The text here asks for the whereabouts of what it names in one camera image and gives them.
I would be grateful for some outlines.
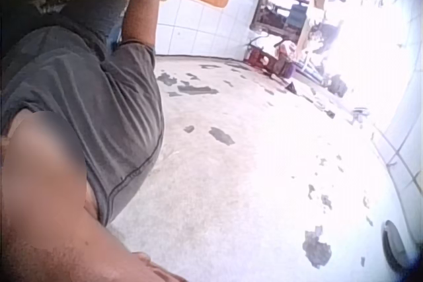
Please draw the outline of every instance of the person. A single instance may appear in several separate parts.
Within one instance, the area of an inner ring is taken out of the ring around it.
[[[48,15],[2,6],[1,281],[185,281],[106,229],[152,169],[164,130],[153,73],[159,0],[129,1],[122,42],[108,53],[125,6],[72,0]],[[53,138],[44,117],[34,117],[40,112],[69,124],[86,174],[63,151],[61,131]],[[70,193],[81,188],[79,205]],[[67,199],[79,213],[56,208]]]

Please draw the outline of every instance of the concrete floor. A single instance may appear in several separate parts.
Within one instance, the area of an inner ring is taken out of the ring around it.
[[[392,220],[414,250],[392,181],[360,130],[222,60],[162,57],[156,73],[167,83],[159,81],[161,156],[110,225],[130,250],[189,281],[395,279],[383,222]],[[215,94],[180,91],[191,87]],[[331,252],[319,269],[303,249],[317,226]]]

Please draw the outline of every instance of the leg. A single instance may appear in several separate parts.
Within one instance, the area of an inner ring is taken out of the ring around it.
[[[2,8],[0,19],[2,58],[20,39],[37,29],[41,16],[40,11],[30,3]]]
[[[60,13],[94,32],[105,42],[119,22],[126,4],[127,0],[72,0]]]

